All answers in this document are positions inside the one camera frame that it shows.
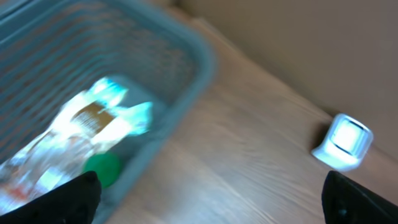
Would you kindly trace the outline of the green lid jar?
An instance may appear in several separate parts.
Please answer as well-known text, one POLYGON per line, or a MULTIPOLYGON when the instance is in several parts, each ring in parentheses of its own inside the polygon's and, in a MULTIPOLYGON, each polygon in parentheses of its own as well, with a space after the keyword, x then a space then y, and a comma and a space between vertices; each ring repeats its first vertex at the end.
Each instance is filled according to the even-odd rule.
POLYGON ((106 189, 113 185, 120 176, 122 163, 113 153, 95 154, 83 165, 82 172, 96 172, 101 187, 106 189))

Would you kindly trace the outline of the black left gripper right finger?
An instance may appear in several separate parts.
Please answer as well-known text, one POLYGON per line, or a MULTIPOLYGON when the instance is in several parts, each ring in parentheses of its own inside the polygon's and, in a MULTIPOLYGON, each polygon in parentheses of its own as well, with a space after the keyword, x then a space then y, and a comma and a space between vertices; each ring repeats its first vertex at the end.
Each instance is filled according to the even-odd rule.
POLYGON ((397 224, 397 205, 337 171, 329 171, 322 189, 326 224, 397 224))

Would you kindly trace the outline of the brown clear snack bag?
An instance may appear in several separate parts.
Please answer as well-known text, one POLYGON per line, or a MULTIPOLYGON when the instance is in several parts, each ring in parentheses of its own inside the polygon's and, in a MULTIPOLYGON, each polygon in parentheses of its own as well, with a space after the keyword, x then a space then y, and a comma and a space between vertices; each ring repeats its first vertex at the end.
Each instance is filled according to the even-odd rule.
POLYGON ((131 125, 115 108, 80 92, 42 134, 1 164, 1 213, 79 176, 88 158, 110 150, 130 131, 131 125))

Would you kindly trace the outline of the small teal gum pack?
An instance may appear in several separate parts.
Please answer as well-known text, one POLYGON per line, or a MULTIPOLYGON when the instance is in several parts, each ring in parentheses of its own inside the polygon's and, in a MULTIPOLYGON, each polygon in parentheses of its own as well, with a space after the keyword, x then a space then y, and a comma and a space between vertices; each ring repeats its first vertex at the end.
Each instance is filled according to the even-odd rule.
POLYGON ((122 102, 128 89, 108 77, 97 80, 88 90, 96 101, 104 104, 105 107, 115 107, 122 102))

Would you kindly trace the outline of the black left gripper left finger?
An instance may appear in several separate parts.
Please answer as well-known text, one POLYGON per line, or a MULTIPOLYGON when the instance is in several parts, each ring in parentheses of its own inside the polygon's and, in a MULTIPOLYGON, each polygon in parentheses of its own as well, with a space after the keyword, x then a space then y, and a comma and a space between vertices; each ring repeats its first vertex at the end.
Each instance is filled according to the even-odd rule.
POLYGON ((1 215, 1 224, 92 224, 101 183, 88 171, 28 204, 1 215))

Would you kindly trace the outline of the teal tissue pack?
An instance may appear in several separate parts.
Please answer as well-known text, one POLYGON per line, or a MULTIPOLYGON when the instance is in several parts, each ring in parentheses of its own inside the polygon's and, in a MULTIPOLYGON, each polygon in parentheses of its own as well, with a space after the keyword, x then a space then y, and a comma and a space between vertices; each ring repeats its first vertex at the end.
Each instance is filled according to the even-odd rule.
POLYGON ((153 103, 150 101, 140 103, 130 108, 118 106, 116 112, 127 123, 127 133, 139 136, 149 131, 152 117, 153 103))

